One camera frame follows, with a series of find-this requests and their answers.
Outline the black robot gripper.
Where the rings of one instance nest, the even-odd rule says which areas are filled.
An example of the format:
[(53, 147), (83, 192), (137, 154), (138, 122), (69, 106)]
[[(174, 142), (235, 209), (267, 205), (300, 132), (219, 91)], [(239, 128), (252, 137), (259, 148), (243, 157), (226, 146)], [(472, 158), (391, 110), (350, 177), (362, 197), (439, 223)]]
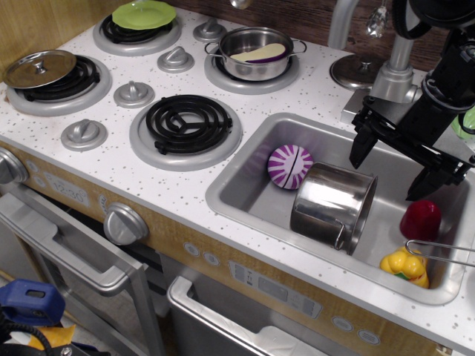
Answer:
[(474, 70), (435, 69), (422, 81), (422, 95), (410, 104), (374, 96), (362, 100), (352, 121), (357, 135), (350, 162), (358, 169), (378, 141), (382, 141), (424, 167), (407, 191), (417, 201), (443, 185), (458, 185), (474, 167), (465, 148), (437, 147), (448, 126), (474, 106)]

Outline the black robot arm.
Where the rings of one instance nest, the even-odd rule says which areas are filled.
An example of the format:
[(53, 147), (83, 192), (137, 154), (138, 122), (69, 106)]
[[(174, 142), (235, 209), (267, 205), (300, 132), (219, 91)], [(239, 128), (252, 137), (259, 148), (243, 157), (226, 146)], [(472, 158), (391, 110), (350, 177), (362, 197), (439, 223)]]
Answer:
[(350, 162), (358, 168), (382, 141), (423, 169), (407, 192), (420, 200), (443, 185), (458, 185), (474, 167), (474, 153), (447, 129), (474, 107), (474, 2), (394, 1), (393, 26), (413, 40), (434, 27), (449, 31), (437, 66), (422, 81), (422, 94), (409, 104), (366, 96), (352, 124), (356, 137)]

